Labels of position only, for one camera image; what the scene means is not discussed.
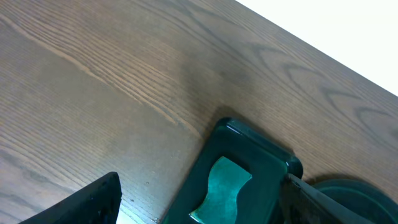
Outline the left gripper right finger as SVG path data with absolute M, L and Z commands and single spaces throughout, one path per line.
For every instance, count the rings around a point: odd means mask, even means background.
M 279 206 L 286 223 L 370 223 L 293 174 L 286 174 L 280 183 Z

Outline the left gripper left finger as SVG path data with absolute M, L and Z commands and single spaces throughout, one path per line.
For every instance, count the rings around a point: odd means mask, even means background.
M 20 224 L 116 224 L 121 204 L 117 172 L 109 172 Z

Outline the green sponge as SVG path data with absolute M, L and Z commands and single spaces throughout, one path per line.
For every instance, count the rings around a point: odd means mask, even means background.
M 201 224 L 235 224 L 238 216 L 238 194 L 252 179 L 245 169 L 227 159 L 219 158 L 208 176 L 207 193 L 190 218 Z

